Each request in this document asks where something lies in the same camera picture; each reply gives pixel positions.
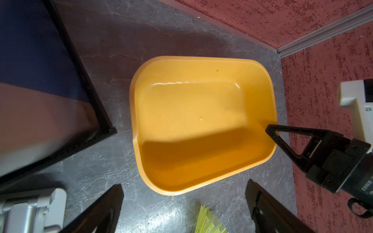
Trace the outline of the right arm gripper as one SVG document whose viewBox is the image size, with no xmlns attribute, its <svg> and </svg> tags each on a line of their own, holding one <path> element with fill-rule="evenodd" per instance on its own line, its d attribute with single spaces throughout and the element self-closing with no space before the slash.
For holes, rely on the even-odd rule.
<svg viewBox="0 0 373 233">
<path fill-rule="evenodd" d="M 332 193 L 343 190 L 366 204 L 373 203 L 373 196 L 362 190 L 373 173 L 370 144 L 330 139 L 335 133 L 324 129 L 270 124 L 265 132 L 309 180 Z M 245 197 L 257 233 L 314 232 L 252 179 Z"/>
</svg>

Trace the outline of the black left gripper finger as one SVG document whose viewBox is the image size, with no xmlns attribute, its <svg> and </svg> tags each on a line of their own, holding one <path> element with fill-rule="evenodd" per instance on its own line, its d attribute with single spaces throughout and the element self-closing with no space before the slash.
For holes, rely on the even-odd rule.
<svg viewBox="0 0 373 233">
<path fill-rule="evenodd" d="M 124 194 L 121 184 L 113 185 L 80 214 L 62 233 L 114 233 L 119 220 Z"/>
</svg>

